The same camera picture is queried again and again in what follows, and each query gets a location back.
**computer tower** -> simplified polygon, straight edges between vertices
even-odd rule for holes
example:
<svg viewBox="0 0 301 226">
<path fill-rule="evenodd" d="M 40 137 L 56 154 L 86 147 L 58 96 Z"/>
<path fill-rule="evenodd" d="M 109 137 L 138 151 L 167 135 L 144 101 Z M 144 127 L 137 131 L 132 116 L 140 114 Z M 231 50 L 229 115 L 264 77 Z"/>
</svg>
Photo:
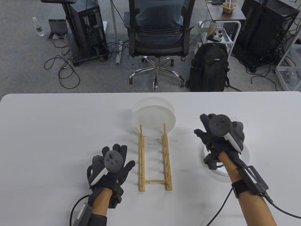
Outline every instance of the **computer tower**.
<svg viewBox="0 0 301 226">
<path fill-rule="evenodd" d="M 246 20 L 241 21 L 234 55 L 249 68 L 271 63 L 299 11 L 279 0 L 245 0 L 241 10 Z"/>
<path fill-rule="evenodd" d="M 261 10 L 260 7 L 262 5 L 259 2 L 245 0 L 242 7 L 242 12 L 245 14 L 250 11 L 248 2 L 252 2 L 255 9 L 258 9 L 255 10 L 256 13 L 261 13 L 262 11 L 248 47 L 255 56 L 264 58 L 277 50 L 296 19 L 299 10 L 279 0 L 268 0 L 266 6 L 263 6 L 264 9 Z"/>
<path fill-rule="evenodd" d="M 79 47 L 90 55 L 109 54 L 99 6 L 92 0 L 68 5 Z"/>
</svg>

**backpack strap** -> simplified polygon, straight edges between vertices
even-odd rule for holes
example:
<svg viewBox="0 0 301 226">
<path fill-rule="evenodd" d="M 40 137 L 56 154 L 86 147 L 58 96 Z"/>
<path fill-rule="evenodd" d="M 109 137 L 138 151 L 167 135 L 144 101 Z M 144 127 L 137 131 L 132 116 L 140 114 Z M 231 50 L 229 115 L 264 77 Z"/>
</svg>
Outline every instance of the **backpack strap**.
<svg viewBox="0 0 301 226">
<path fill-rule="evenodd" d="M 230 85 L 230 80 L 229 80 L 228 76 L 226 77 L 225 87 L 229 87 L 229 88 L 234 89 L 234 90 L 236 90 L 238 92 L 242 92 L 240 89 L 237 89 L 237 88 L 235 88 L 235 87 L 233 87 L 233 86 Z"/>
</svg>

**chair base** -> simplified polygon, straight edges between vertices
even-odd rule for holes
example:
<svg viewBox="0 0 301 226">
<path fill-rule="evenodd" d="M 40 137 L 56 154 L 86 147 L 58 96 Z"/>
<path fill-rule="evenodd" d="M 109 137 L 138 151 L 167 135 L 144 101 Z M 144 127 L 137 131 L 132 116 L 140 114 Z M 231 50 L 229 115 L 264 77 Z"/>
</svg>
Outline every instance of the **chair base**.
<svg viewBox="0 0 301 226">
<path fill-rule="evenodd" d="M 155 92 L 158 88 L 158 74 L 159 71 L 163 71 L 166 72 L 168 74 L 172 74 L 175 75 L 176 77 L 178 77 L 180 79 L 180 83 L 179 86 L 180 87 L 184 87 L 184 79 L 182 78 L 182 76 L 175 72 L 175 71 L 171 71 L 168 70 L 166 68 L 164 68 L 163 66 L 165 64 L 167 64 L 168 62 L 170 62 L 170 65 L 173 66 L 175 61 L 172 57 L 167 57 L 162 63 L 160 63 L 160 58 L 155 58 L 155 62 L 153 62 L 149 57 L 144 56 L 142 59 L 142 62 L 146 63 L 150 63 L 151 67 L 146 67 L 146 68 L 142 68 L 139 70 L 136 70 L 133 74 L 131 74 L 131 76 L 129 77 L 129 84 L 133 84 L 133 77 L 137 74 L 143 73 L 143 72 L 147 72 L 147 71 L 155 71 L 155 75 L 154 75 L 154 82 L 153 82 L 153 91 Z"/>
</svg>

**person's arm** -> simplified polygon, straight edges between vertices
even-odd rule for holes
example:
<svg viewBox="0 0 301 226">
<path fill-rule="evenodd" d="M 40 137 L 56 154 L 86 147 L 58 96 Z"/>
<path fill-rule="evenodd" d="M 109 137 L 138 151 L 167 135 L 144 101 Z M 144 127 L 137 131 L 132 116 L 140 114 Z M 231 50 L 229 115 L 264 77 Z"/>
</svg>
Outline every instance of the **person's arm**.
<svg viewBox="0 0 301 226">
<path fill-rule="evenodd" d="M 232 183 L 242 180 L 237 166 L 228 158 L 225 152 L 219 155 L 219 160 L 224 164 Z M 246 191 L 239 194 L 238 201 L 248 226 L 277 226 L 269 207 L 262 197 Z"/>
<path fill-rule="evenodd" d="M 94 209 L 92 213 L 96 215 L 106 216 L 112 194 L 112 190 L 105 187 L 100 195 L 95 199 L 93 203 Z"/>
</svg>

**black glove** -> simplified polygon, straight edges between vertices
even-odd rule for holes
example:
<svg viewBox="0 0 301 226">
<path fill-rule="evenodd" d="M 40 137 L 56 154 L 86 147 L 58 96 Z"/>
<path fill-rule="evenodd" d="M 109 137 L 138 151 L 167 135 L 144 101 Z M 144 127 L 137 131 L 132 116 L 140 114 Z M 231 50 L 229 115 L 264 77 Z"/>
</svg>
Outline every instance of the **black glove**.
<svg viewBox="0 0 301 226">
<path fill-rule="evenodd" d="M 126 166 L 124 166 L 125 160 L 126 160 L 126 154 L 127 154 L 128 147 L 126 145 L 120 146 L 119 144 L 114 144 L 113 150 L 118 151 L 122 158 L 123 158 L 123 164 L 119 171 L 116 173 L 108 173 L 107 175 L 103 175 L 101 179 L 93 186 L 90 185 L 90 189 L 93 191 L 93 193 L 89 196 L 88 204 L 93 205 L 95 199 L 100 195 L 102 190 L 106 187 L 108 189 L 111 189 L 113 191 L 113 194 L 110 199 L 109 208 L 115 208 L 118 203 L 121 202 L 123 189 L 120 187 L 124 181 L 126 180 L 130 170 L 135 166 L 135 161 L 129 161 Z M 108 151 L 109 147 L 104 147 L 102 149 L 102 155 L 104 156 Z M 100 168 L 103 169 L 104 165 L 102 163 L 102 156 L 95 156 L 92 160 L 92 165 L 90 165 L 87 169 L 87 178 L 89 180 L 89 177 L 91 176 L 91 170 L 93 168 Z"/>
<path fill-rule="evenodd" d="M 209 150 L 211 153 L 208 154 L 204 158 L 204 163 L 208 165 L 209 169 L 216 170 L 218 166 L 216 165 L 217 162 L 221 162 L 218 159 L 218 156 L 223 151 L 226 152 L 229 159 L 239 168 L 242 168 L 246 164 L 240 160 L 238 157 L 239 152 L 235 150 L 235 148 L 232 146 L 230 141 L 226 140 L 224 137 L 216 137 L 214 136 L 210 129 L 209 129 L 209 122 L 210 120 L 216 116 L 215 114 L 205 115 L 202 114 L 200 116 L 200 119 L 206 129 L 206 133 L 203 132 L 200 129 L 196 129 L 194 133 L 201 138 L 204 145 L 206 145 L 207 150 Z"/>
</svg>

